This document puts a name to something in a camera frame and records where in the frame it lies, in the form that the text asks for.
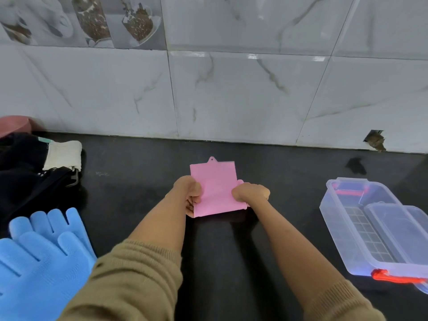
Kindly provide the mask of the pink plastic bowl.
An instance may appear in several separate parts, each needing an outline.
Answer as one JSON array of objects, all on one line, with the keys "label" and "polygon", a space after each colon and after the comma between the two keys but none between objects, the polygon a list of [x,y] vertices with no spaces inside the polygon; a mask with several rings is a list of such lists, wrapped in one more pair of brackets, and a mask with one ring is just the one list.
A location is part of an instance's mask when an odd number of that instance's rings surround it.
[{"label": "pink plastic bowl", "polygon": [[31,120],[27,116],[11,115],[0,117],[0,139],[12,133],[27,133],[33,131]]}]

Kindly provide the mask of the person's right forearm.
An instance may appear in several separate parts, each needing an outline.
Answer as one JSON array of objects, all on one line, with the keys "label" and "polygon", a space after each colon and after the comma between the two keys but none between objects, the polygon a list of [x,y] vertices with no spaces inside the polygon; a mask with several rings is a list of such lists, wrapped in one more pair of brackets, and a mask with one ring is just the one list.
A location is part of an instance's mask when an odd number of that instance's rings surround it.
[{"label": "person's right forearm", "polygon": [[305,321],[386,321],[357,288],[263,196],[247,199],[264,227]]}]

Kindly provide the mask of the white folded cloth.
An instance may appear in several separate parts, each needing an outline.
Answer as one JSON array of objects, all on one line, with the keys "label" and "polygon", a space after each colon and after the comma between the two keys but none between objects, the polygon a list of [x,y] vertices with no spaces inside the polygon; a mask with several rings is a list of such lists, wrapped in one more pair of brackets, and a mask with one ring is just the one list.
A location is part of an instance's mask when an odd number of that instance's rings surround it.
[{"label": "white folded cloth", "polygon": [[61,167],[72,171],[82,171],[82,144],[80,141],[48,143],[47,156],[42,168],[43,171]]}]

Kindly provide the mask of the blue silicone glove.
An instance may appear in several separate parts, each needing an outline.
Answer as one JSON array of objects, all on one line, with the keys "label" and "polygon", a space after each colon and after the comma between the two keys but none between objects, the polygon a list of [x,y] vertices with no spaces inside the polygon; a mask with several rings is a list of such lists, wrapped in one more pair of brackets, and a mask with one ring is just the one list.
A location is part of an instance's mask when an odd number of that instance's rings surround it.
[{"label": "blue silicone glove", "polygon": [[0,239],[0,321],[56,321],[84,286],[95,258],[72,232]]},{"label": "blue silicone glove", "polygon": [[36,211],[30,217],[19,216],[10,221],[8,230],[12,239],[18,239],[22,234],[34,231],[50,242],[57,244],[58,237],[64,232],[72,232],[83,243],[94,259],[97,256],[84,223],[76,208],[69,208],[65,214],[59,209],[49,212]]}]

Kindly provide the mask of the black bag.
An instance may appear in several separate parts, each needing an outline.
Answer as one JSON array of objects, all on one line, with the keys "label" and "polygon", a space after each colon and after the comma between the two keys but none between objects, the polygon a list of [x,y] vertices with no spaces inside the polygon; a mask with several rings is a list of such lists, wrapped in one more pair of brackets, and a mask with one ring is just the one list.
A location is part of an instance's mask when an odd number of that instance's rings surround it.
[{"label": "black bag", "polygon": [[[82,171],[79,184],[66,188],[72,170],[42,170],[51,141],[27,133],[12,133],[0,139],[0,238],[9,236],[8,224],[16,217],[56,208],[80,208],[86,201]],[[85,159],[82,149],[82,168]]]}]

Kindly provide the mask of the clear grid tray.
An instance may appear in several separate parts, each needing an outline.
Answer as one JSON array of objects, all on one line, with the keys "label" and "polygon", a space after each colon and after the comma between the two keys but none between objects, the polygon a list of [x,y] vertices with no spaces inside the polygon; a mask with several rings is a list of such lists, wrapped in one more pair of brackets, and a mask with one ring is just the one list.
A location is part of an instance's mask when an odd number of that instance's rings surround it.
[{"label": "clear grid tray", "polygon": [[379,262],[395,263],[396,260],[381,240],[366,214],[357,207],[345,207],[345,211],[371,256]]}]

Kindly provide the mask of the clear plastic storage box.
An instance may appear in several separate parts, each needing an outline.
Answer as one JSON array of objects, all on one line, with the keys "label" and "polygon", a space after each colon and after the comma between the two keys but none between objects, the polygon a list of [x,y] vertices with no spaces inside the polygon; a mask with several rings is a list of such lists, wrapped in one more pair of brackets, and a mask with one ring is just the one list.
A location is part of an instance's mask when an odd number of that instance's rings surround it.
[{"label": "clear plastic storage box", "polygon": [[[334,182],[364,183],[367,185],[367,192],[360,198],[337,196],[331,186]],[[371,277],[372,270],[385,269],[394,276],[428,279],[428,266],[396,262],[385,263],[375,260],[365,247],[362,238],[345,211],[345,207],[357,207],[365,213],[365,206],[379,202],[404,206],[389,188],[382,183],[369,181],[364,178],[332,179],[326,183],[326,186],[327,190],[319,209],[340,257],[351,275]],[[428,295],[428,281],[414,286]]]}]

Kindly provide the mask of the person's left forearm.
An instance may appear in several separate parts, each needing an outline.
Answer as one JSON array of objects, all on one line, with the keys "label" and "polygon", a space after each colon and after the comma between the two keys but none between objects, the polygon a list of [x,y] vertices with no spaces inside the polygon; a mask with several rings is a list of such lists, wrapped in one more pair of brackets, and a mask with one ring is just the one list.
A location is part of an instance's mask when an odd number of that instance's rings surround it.
[{"label": "person's left forearm", "polygon": [[128,239],[97,260],[57,321],[174,321],[185,201],[170,191]]}]

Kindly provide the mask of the person's right hand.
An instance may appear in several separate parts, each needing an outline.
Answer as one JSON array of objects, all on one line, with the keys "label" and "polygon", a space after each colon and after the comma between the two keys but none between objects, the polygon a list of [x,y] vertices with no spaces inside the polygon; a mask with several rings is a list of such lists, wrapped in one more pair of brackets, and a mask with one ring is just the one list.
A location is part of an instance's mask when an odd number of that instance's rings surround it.
[{"label": "person's right hand", "polygon": [[263,185],[244,182],[241,184],[250,184],[250,197],[248,203],[251,208],[255,208],[257,205],[266,203],[270,197],[270,190]]}]

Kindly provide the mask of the pink cleaning cloth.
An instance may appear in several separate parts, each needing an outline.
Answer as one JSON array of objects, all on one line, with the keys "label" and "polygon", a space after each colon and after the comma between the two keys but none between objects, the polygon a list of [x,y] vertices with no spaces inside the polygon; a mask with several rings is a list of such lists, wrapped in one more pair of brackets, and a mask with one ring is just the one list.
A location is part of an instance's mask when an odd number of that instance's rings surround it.
[{"label": "pink cleaning cloth", "polygon": [[194,204],[193,217],[204,217],[247,209],[234,199],[232,190],[242,184],[234,161],[217,161],[211,156],[206,163],[190,165],[191,176],[201,185],[200,202]]}]

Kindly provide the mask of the clear plastic lid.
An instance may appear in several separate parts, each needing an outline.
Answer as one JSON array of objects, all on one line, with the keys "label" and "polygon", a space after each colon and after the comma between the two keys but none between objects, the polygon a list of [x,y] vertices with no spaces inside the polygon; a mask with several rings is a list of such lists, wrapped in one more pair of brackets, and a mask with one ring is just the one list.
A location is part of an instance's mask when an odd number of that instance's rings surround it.
[{"label": "clear plastic lid", "polygon": [[384,202],[368,204],[364,211],[396,263],[428,266],[428,214]]}]

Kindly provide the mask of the person's left hand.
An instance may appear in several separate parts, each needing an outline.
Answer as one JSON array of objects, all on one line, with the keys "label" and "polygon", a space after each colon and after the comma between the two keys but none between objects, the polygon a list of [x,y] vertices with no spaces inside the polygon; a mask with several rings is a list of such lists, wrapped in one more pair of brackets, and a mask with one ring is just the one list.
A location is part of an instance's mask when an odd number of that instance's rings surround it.
[{"label": "person's left hand", "polygon": [[200,197],[189,196],[189,185],[191,181],[196,181],[192,176],[186,175],[180,177],[173,186],[173,195],[176,201],[178,210],[185,213],[188,217],[194,218],[194,209],[197,204],[201,202]]}]

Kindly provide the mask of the metal bag buckle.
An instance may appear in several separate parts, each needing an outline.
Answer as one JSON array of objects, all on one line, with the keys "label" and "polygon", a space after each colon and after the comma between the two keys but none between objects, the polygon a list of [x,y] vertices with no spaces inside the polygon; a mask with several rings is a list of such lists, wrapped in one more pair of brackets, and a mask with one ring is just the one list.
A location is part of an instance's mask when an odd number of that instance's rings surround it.
[{"label": "metal bag buckle", "polygon": [[73,173],[70,175],[69,183],[65,186],[66,188],[75,187],[80,182],[80,171],[76,168],[73,170]]}]

